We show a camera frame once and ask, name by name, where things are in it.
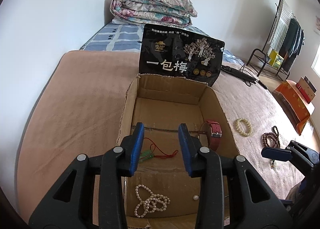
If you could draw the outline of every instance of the black package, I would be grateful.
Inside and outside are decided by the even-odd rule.
[[[224,42],[180,28],[146,24],[140,74],[182,76],[212,86],[222,64]]]

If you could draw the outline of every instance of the black cable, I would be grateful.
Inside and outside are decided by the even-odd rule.
[[[245,69],[244,69],[244,66],[245,66],[245,64],[243,64],[243,66],[240,67],[239,71],[241,71],[241,72],[247,72],[248,74],[250,74],[250,76],[252,76],[253,78],[255,78],[257,82],[259,82],[259,79],[258,79],[256,76],[253,76],[252,73],[250,73],[249,71],[245,70]],[[248,85],[245,80],[242,80],[242,81],[244,81],[244,83],[245,83],[247,86],[251,86],[251,83],[250,83],[250,85]]]
[[[239,71],[241,72],[247,72],[248,74],[250,74],[254,79],[257,80],[257,78],[255,76],[253,76],[250,72],[248,72],[247,70],[244,69],[245,64],[243,64],[243,66],[240,67]],[[244,79],[242,79],[242,81],[248,86],[250,87],[252,84]]]

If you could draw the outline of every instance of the watch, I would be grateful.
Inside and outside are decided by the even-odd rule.
[[[207,136],[208,147],[213,151],[216,151],[219,147],[222,136],[220,124],[214,120],[206,119],[204,120],[200,130]]]

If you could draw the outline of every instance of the printed tree illustration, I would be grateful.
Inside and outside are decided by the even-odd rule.
[[[203,65],[208,65],[208,62],[211,58],[215,58],[215,54],[212,51],[211,47],[206,47],[204,48],[203,52],[202,52],[202,57],[205,58],[205,60],[201,61],[201,64]]]
[[[200,50],[198,56],[201,57],[204,50],[209,48],[209,43],[207,42],[206,38],[203,38],[203,39],[197,39],[196,44]]]
[[[189,55],[188,60],[191,61],[193,54],[199,52],[199,47],[196,43],[186,44],[184,46],[184,52]]]

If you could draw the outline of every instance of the pink bedspread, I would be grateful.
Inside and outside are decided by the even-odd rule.
[[[29,220],[46,192],[80,153],[104,154],[116,145],[125,93],[138,74],[139,54],[71,51],[63,56],[28,124],[18,163],[20,214]],[[261,136],[276,125],[281,147],[302,142],[272,95],[259,85],[221,73],[213,86],[230,123],[236,146],[279,198],[303,176],[290,163],[261,157]],[[237,133],[234,122],[247,118],[250,137]]]

